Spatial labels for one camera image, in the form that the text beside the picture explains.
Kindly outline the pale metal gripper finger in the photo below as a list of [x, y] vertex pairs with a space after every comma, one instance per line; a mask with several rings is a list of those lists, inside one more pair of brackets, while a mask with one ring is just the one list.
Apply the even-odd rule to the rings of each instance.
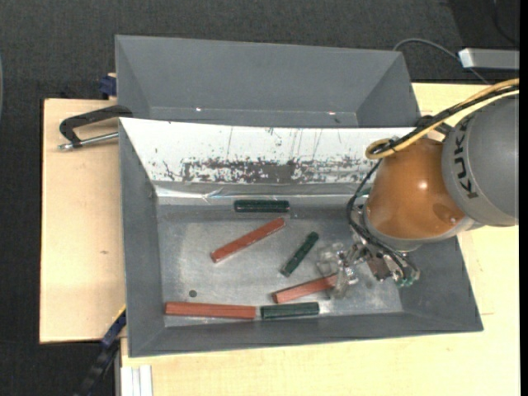
[[354, 263], [339, 265], [337, 268], [336, 282], [332, 289], [333, 297], [346, 297], [349, 289], [359, 282]]
[[323, 247], [318, 253], [316, 262], [322, 275], [345, 274], [348, 267], [350, 248], [342, 242], [332, 243]]

